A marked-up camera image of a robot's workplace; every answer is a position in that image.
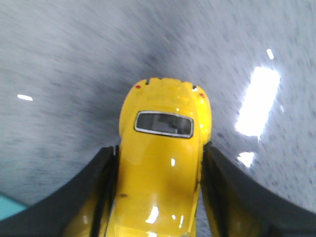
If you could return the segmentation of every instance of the yellow toy car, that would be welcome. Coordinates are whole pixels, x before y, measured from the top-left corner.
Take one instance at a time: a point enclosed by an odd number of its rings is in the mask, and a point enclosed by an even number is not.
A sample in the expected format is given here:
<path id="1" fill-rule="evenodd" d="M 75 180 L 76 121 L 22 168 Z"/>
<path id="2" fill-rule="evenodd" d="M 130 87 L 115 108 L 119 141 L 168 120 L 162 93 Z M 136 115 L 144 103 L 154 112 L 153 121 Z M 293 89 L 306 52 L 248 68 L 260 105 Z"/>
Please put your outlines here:
<path id="1" fill-rule="evenodd" d="M 203 146 L 211 137 L 204 90 L 151 78 L 123 104 L 119 170 L 107 237 L 196 236 Z"/>

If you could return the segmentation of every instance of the gray floor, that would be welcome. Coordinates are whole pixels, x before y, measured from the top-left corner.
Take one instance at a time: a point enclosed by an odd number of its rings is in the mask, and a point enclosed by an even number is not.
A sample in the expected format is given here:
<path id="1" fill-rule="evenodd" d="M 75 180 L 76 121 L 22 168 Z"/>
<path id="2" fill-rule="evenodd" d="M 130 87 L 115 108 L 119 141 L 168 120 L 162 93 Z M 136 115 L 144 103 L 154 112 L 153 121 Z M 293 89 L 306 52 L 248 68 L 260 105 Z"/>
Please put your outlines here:
<path id="1" fill-rule="evenodd" d="M 175 77 L 205 88 L 229 159 L 316 212 L 315 11 L 311 0 L 1 1 L 0 191 L 43 199 L 119 142 L 136 81 Z M 281 79 L 263 132 L 246 136 L 235 125 L 255 67 Z"/>

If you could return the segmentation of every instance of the teal surface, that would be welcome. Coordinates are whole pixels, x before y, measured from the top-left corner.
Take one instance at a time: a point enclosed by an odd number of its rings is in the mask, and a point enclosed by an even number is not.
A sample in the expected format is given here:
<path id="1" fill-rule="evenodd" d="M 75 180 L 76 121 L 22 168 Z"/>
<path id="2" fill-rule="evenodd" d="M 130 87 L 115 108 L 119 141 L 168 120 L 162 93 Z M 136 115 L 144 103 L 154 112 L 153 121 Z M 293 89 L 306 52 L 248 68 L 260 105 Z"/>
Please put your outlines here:
<path id="1" fill-rule="evenodd" d="M 26 208 L 27 206 L 0 195 L 0 221 Z"/>

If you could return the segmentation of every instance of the rear window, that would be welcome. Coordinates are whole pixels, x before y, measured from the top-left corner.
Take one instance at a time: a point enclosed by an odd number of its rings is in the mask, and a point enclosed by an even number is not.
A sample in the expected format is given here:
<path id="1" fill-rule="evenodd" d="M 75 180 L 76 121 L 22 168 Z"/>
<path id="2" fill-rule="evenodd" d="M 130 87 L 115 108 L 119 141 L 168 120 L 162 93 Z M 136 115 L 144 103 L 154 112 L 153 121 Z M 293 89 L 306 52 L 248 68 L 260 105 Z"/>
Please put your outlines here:
<path id="1" fill-rule="evenodd" d="M 142 111 L 138 113 L 135 129 L 146 133 L 190 138 L 193 120 L 177 114 Z"/>

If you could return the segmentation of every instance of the car body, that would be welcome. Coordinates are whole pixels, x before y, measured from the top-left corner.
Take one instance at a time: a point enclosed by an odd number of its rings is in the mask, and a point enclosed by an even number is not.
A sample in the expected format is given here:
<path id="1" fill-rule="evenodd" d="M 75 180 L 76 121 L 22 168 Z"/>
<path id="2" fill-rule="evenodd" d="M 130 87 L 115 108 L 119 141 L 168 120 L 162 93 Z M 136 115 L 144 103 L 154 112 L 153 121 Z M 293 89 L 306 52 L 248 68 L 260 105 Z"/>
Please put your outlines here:
<path id="1" fill-rule="evenodd" d="M 195 237 L 203 146 L 211 137 L 205 91 L 178 79 L 141 80 L 125 99 L 119 133 L 106 236 Z"/>

